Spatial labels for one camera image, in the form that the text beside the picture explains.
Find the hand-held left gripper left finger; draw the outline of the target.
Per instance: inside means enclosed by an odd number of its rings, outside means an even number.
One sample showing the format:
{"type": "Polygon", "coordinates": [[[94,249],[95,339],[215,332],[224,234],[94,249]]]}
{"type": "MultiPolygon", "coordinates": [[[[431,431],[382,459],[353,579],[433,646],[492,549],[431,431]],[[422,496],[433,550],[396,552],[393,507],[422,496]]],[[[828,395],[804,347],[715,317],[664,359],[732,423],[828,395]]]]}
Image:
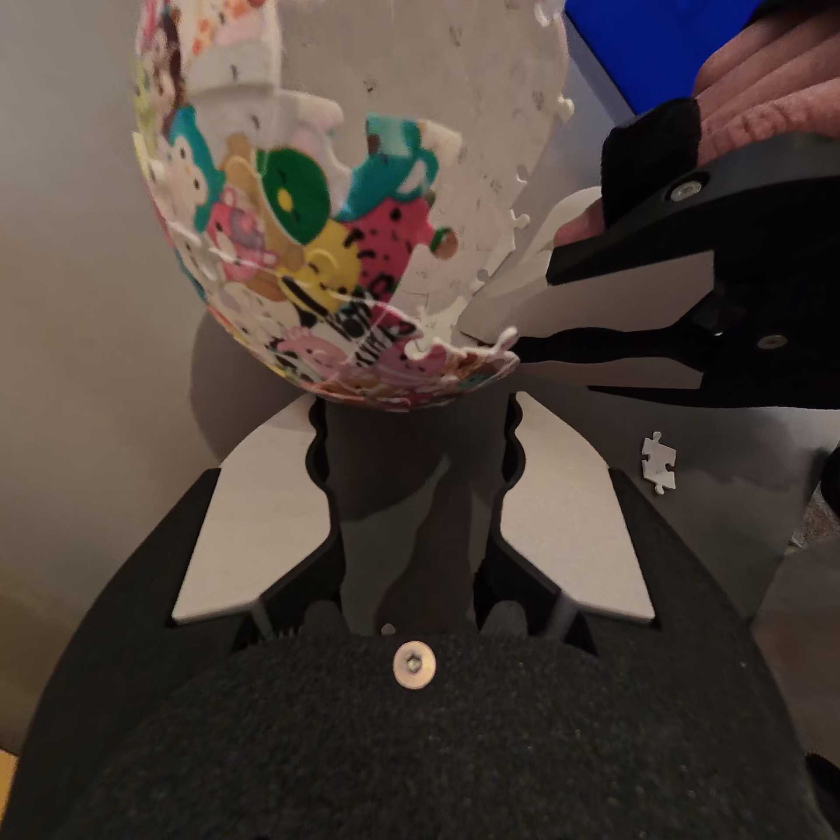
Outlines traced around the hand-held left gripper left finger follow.
{"type": "Polygon", "coordinates": [[[304,395],[220,467],[172,620],[246,614],[299,628],[312,603],[340,604],[344,551],[329,487],[325,402],[304,395]]]}

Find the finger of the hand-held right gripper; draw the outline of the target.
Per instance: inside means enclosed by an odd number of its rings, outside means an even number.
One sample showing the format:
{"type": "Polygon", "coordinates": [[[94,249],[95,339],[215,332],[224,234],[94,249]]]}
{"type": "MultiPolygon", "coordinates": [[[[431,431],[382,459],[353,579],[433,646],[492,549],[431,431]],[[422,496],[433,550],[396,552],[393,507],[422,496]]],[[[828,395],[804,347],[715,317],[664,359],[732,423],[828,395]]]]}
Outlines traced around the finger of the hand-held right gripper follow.
{"type": "Polygon", "coordinates": [[[472,298],[459,317],[459,330],[473,340],[495,342],[511,327],[532,338],[572,329],[664,329],[712,292],[710,250],[550,286],[546,276],[555,230],[600,197],[599,191],[578,191],[558,202],[519,262],[496,273],[472,298]]]}
{"type": "Polygon", "coordinates": [[[589,388],[695,391],[716,351],[698,329],[569,329],[520,337],[513,352],[536,375],[589,388]]]}

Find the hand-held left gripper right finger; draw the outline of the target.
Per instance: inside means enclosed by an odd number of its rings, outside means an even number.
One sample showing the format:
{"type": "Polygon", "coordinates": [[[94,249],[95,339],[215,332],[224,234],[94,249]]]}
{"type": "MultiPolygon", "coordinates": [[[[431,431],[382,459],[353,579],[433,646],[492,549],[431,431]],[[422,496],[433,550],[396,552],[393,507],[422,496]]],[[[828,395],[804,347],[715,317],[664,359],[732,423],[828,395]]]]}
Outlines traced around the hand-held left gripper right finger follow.
{"type": "Polygon", "coordinates": [[[483,625],[517,602],[528,628],[569,628],[580,614],[639,625],[655,609],[604,458],[525,392],[509,397],[502,486],[476,573],[483,625]]]}

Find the white puzzle piece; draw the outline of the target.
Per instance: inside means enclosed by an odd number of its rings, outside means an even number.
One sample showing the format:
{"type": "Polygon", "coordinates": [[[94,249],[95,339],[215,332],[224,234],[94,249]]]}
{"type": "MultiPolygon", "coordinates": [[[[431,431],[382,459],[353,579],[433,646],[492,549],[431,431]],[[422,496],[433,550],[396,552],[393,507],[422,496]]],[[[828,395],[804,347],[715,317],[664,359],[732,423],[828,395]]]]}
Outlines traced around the white puzzle piece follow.
{"type": "Polygon", "coordinates": [[[676,488],[674,467],[677,453],[674,448],[663,444],[661,438],[661,432],[653,432],[651,437],[644,439],[641,451],[642,478],[654,487],[659,496],[676,488]]]}

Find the colourful puzzle ball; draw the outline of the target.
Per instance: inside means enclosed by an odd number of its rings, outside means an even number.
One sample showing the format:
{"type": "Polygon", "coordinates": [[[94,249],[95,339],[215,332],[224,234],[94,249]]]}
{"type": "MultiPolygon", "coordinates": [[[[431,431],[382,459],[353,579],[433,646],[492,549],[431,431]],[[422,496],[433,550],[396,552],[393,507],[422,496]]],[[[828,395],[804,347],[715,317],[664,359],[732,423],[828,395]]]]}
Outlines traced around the colourful puzzle ball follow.
{"type": "Polygon", "coordinates": [[[133,133],[210,316],[324,400],[406,413],[509,375],[456,323],[529,224],[566,2],[140,2],[133,133]]]}

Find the person's right hand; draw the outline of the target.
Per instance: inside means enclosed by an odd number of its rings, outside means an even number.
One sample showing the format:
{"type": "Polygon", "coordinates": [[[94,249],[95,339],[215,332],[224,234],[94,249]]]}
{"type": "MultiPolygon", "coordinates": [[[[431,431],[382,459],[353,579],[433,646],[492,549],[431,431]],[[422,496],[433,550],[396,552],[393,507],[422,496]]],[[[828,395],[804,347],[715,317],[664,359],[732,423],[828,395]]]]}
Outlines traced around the person's right hand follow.
{"type": "Polygon", "coordinates": [[[699,69],[691,95],[619,125],[602,147],[602,196],[553,246],[600,235],[679,176],[789,133],[839,136],[838,2],[763,2],[699,69]]]}

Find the blue plastic bin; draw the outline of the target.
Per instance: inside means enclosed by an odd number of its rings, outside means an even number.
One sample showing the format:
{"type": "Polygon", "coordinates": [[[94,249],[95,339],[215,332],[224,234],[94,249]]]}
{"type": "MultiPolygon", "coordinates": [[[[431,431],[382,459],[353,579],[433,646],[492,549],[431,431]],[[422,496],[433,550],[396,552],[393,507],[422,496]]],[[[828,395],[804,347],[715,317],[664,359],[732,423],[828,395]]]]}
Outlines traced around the blue plastic bin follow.
{"type": "Polygon", "coordinates": [[[569,1],[564,12],[591,78],[633,115],[687,98],[700,67],[758,1],[569,1]]]}

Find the beige hoodie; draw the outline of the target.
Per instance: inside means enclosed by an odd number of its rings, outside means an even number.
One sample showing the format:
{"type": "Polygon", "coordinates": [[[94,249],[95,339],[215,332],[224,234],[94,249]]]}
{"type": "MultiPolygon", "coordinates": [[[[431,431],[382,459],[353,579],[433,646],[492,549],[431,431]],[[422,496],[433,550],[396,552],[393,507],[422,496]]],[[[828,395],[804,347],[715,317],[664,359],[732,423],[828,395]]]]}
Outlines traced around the beige hoodie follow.
{"type": "Polygon", "coordinates": [[[807,753],[839,764],[839,538],[805,531],[752,622],[807,753]]]}

